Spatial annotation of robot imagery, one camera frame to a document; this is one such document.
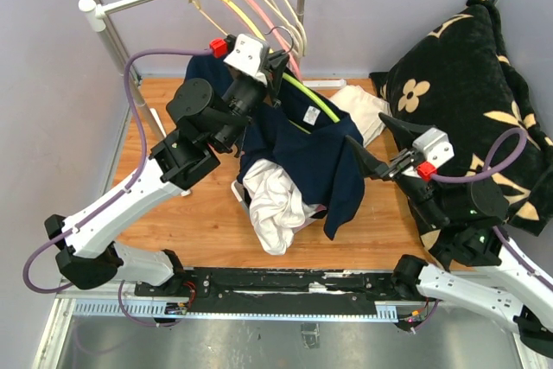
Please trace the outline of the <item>metal clothes rack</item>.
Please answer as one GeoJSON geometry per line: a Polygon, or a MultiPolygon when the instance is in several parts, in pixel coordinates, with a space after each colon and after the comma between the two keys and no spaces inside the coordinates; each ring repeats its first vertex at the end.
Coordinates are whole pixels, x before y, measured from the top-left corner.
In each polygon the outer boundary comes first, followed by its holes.
{"type": "Polygon", "coordinates": [[[111,54],[116,66],[121,71],[124,79],[124,88],[132,98],[131,103],[137,111],[145,117],[148,126],[156,137],[162,136],[162,128],[155,121],[154,113],[145,102],[145,98],[139,90],[141,75],[133,70],[133,62],[113,26],[110,15],[122,10],[137,7],[156,0],[120,0],[102,4],[98,0],[79,0],[79,10],[90,23],[92,30],[97,33],[105,48],[111,54]]]}

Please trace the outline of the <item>green hanger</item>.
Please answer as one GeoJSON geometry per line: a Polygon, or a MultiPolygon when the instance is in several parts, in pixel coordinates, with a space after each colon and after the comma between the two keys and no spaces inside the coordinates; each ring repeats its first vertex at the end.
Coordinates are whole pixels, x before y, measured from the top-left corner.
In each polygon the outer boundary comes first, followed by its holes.
{"type": "MultiPolygon", "coordinates": [[[[271,35],[276,29],[281,29],[285,31],[290,38],[290,43],[287,43],[286,41],[281,40],[279,43],[284,48],[284,52],[287,55],[290,55],[290,51],[295,46],[295,39],[292,33],[286,29],[282,25],[273,26],[265,35],[271,35]]],[[[323,111],[334,123],[338,123],[340,121],[340,118],[334,113],[334,111],[321,99],[321,97],[307,88],[301,81],[297,80],[295,77],[285,73],[283,75],[283,79],[291,84],[295,89],[302,92],[305,96],[307,96],[314,104],[316,104],[321,111],[323,111]]]]}

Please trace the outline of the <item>navy blue t shirt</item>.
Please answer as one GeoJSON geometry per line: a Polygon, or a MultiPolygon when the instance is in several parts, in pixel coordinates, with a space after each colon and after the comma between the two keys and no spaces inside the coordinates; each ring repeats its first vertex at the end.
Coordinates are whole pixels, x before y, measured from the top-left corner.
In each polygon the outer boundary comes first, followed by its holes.
{"type": "Polygon", "coordinates": [[[238,137],[243,155],[237,179],[244,184],[247,170],[262,158],[280,165],[304,202],[327,209],[323,230],[334,239],[364,197],[364,178],[346,140],[350,136],[362,143],[363,138],[349,113],[319,93],[315,96],[319,104],[296,86],[294,76],[285,77],[278,95],[281,105],[262,104],[238,137]]]}

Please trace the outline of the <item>pink t shirt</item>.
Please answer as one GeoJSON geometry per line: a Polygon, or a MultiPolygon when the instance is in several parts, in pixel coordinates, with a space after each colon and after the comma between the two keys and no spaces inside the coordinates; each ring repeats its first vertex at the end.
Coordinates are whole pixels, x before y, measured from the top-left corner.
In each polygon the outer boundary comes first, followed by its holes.
{"type": "Polygon", "coordinates": [[[312,219],[323,219],[327,215],[327,208],[323,205],[319,205],[315,212],[311,215],[312,219]]]}

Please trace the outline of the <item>pink white hanger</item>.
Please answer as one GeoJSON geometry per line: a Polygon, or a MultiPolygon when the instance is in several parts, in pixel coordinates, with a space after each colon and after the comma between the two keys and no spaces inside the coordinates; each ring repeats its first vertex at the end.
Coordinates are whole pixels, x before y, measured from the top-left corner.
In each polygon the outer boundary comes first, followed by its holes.
{"type": "Polygon", "coordinates": [[[251,11],[264,23],[267,29],[282,25],[291,33],[294,46],[291,49],[289,66],[292,73],[302,80],[300,59],[306,54],[307,33],[289,0],[282,0],[292,17],[292,22],[280,10],[275,0],[243,0],[251,11]]]}

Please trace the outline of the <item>white t shirt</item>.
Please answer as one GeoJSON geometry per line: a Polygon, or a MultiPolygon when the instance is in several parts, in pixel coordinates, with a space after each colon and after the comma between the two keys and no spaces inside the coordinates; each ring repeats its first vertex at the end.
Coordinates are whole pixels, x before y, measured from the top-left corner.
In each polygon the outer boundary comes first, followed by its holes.
{"type": "Polygon", "coordinates": [[[264,251],[283,255],[306,218],[320,204],[306,204],[302,193],[286,171],[278,164],[259,159],[242,180],[249,204],[250,221],[264,251]]]}

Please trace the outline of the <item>yellow hanger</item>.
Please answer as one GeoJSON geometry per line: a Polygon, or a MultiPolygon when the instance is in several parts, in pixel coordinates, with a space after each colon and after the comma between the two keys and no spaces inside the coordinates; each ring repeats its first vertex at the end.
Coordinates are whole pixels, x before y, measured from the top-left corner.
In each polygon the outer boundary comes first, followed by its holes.
{"type": "MultiPolygon", "coordinates": [[[[252,21],[250,15],[244,12],[233,0],[218,0],[237,18],[250,32],[252,35],[256,35],[260,39],[266,41],[267,35],[264,35],[256,23],[252,21]]],[[[264,20],[267,15],[265,15],[263,9],[254,1],[254,0],[243,0],[246,5],[251,9],[251,11],[259,18],[264,20]]],[[[202,8],[200,0],[188,0],[189,4],[192,4],[216,29],[218,29],[223,35],[228,35],[228,33],[217,24],[202,8]]]]}

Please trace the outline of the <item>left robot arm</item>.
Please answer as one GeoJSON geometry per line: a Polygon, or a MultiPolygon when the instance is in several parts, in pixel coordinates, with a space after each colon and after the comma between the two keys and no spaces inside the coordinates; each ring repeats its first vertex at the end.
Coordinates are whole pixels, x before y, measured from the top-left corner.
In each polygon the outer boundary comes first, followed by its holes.
{"type": "Polygon", "coordinates": [[[143,251],[116,239],[220,165],[218,156],[232,152],[260,105],[277,101],[288,61],[282,50],[237,47],[225,57],[235,76],[224,94],[202,78],[184,81],[167,104],[175,129],[143,153],[138,167],[89,207],[46,220],[48,236],[59,249],[55,260],[61,275],[79,289],[120,279],[148,283],[166,296],[179,294],[185,275],[173,251],[143,251]]]}

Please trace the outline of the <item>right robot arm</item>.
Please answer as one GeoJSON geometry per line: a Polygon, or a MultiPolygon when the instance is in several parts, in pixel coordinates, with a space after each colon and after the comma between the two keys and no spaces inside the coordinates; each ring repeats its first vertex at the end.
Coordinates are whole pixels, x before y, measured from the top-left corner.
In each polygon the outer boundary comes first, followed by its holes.
{"type": "Polygon", "coordinates": [[[380,119],[405,144],[391,162],[380,161],[353,137],[346,140],[360,174],[393,181],[429,227],[434,264],[403,255],[391,275],[403,300],[422,296],[451,302],[495,321],[529,349],[552,355],[552,277],[518,247],[501,225],[508,203],[493,175],[513,164],[527,142],[518,127],[502,133],[482,170],[470,176],[439,175],[454,158],[448,134],[385,114],[380,119]]]}

